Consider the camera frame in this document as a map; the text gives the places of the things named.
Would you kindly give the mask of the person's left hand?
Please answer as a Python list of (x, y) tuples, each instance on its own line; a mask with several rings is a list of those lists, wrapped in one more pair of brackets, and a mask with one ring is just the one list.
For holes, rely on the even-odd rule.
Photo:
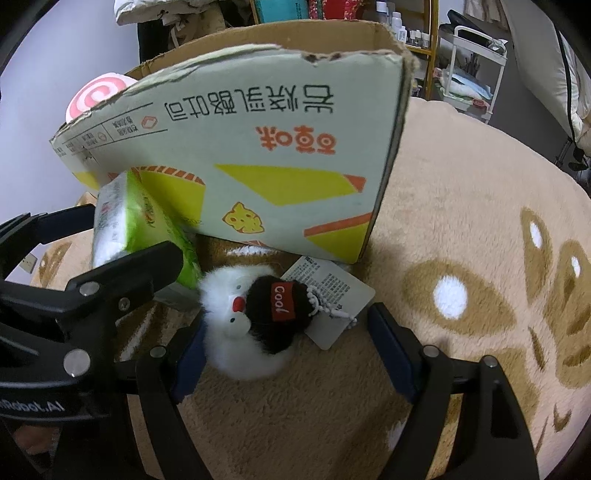
[(57, 427), (23, 425), (12, 433), (12, 438), (29, 457), (44, 454), (53, 457), (60, 439), (60, 430)]

